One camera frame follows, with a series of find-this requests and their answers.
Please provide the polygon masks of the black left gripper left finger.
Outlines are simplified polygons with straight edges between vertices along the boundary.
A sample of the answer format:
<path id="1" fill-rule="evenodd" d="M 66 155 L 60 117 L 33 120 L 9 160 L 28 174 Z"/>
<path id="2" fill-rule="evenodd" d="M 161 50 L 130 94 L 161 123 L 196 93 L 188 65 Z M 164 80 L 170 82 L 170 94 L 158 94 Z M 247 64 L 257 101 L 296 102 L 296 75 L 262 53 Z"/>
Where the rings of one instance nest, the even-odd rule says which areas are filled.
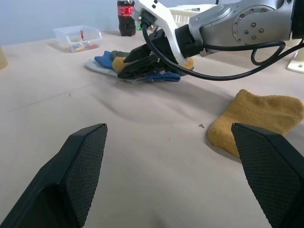
<path id="1" fill-rule="evenodd" d="M 98 185 L 107 125 L 71 134 L 36 174 L 2 228 L 82 228 Z"/>

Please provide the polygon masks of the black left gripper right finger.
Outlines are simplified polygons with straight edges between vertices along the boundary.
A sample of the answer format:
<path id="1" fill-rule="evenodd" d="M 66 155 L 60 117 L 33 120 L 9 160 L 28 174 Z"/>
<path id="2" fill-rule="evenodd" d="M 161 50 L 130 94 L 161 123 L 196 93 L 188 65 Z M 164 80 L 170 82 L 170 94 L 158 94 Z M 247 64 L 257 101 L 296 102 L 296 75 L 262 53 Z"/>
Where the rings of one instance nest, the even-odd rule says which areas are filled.
<path id="1" fill-rule="evenodd" d="M 243 123 L 231 131 L 248 184 L 273 228 L 304 226 L 304 158 L 284 136 Z"/>

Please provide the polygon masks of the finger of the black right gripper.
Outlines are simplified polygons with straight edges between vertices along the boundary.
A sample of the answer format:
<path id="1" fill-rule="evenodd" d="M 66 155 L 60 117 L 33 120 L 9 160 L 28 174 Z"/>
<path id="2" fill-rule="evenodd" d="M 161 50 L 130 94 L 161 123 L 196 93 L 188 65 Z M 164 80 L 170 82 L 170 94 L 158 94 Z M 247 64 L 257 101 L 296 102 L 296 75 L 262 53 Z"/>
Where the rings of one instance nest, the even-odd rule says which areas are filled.
<path id="1" fill-rule="evenodd" d="M 151 57 L 152 50 L 147 44 L 133 49 L 129 55 L 125 58 L 125 63 L 153 63 L 155 61 L 155 56 Z"/>
<path id="2" fill-rule="evenodd" d="M 158 58 L 150 55 L 141 60 L 127 64 L 118 74 L 120 79 L 137 79 L 157 70 Z"/>

